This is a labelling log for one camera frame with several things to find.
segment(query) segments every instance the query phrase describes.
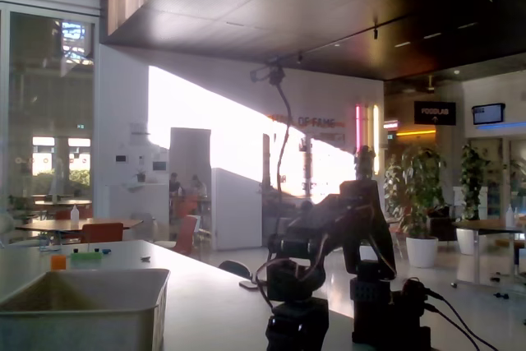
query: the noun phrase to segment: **pink neon light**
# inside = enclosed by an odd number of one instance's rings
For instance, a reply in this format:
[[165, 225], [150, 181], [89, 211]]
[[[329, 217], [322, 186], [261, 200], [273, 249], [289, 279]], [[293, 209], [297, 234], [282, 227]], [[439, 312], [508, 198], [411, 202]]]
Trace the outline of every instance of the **pink neon light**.
[[362, 131], [360, 125], [360, 106], [356, 106], [356, 149], [360, 150], [362, 146]]

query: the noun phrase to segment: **ceiling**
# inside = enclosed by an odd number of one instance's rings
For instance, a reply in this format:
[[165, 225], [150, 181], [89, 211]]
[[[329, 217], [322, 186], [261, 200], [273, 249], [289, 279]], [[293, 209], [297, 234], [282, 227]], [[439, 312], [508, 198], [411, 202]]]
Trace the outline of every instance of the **ceiling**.
[[431, 86], [435, 89], [440, 89], [441, 86], [454, 82], [477, 80], [499, 74], [524, 71], [526, 71], [526, 53], [519, 53], [517, 55], [510, 55], [509, 57], [452, 67], [420, 76], [410, 76], [387, 81], [385, 83], [385, 94], [395, 95], [412, 92], [433, 93], [434, 90], [428, 89], [430, 86], [429, 77], [431, 77]]
[[526, 0], [149, 0], [107, 43], [390, 81], [526, 52], [525, 26]]

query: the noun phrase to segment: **wall-mounted tv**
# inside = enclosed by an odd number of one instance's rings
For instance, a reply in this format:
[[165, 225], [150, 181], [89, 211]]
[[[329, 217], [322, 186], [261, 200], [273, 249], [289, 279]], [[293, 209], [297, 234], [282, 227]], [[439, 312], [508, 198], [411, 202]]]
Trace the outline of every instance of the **wall-mounted tv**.
[[504, 122], [504, 103], [484, 104], [473, 106], [473, 125], [484, 125], [486, 123]]

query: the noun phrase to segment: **robotic arm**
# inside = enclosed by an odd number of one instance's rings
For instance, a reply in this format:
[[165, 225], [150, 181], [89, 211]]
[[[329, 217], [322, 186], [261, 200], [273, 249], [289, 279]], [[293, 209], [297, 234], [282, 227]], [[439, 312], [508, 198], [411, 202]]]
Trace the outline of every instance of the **robotic arm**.
[[377, 184], [372, 180], [347, 181], [340, 185], [339, 195], [328, 195], [318, 205], [303, 207], [300, 218], [284, 235], [270, 239], [269, 250], [276, 259], [308, 259], [311, 265], [281, 261], [269, 266], [269, 298], [286, 302], [310, 297], [325, 282], [323, 260], [340, 247], [347, 272], [357, 274], [362, 241], [368, 241], [378, 255], [380, 279], [393, 279], [395, 255]]
[[[357, 275], [350, 280], [353, 341], [379, 350], [431, 349], [431, 332], [420, 327], [427, 299], [423, 286], [408, 281], [402, 291], [390, 291], [389, 280], [396, 276], [395, 255], [376, 182], [343, 182], [339, 189], [339, 195], [329, 195], [318, 205], [304, 203], [300, 218], [285, 234], [269, 240], [274, 259], [262, 266], [267, 268], [268, 299], [284, 303], [272, 309], [267, 351], [321, 349], [329, 308], [326, 300], [313, 298], [312, 293], [325, 282], [325, 257], [340, 247], [347, 272]], [[362, 241], [370, 243], [378, 261], [362, 261]], [[291, 258], [309, 260], [310, 265], [299, 265]], [[400, 336], [408, 329], [412, 331], [409, 338]]]

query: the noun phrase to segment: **foodlab sign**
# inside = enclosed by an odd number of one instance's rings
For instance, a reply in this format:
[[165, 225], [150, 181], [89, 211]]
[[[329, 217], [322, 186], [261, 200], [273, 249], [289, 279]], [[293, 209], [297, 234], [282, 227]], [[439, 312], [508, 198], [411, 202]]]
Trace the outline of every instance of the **foodlab sign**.
[[456, 125], [455, 102], [414, 102], [416, 125]]

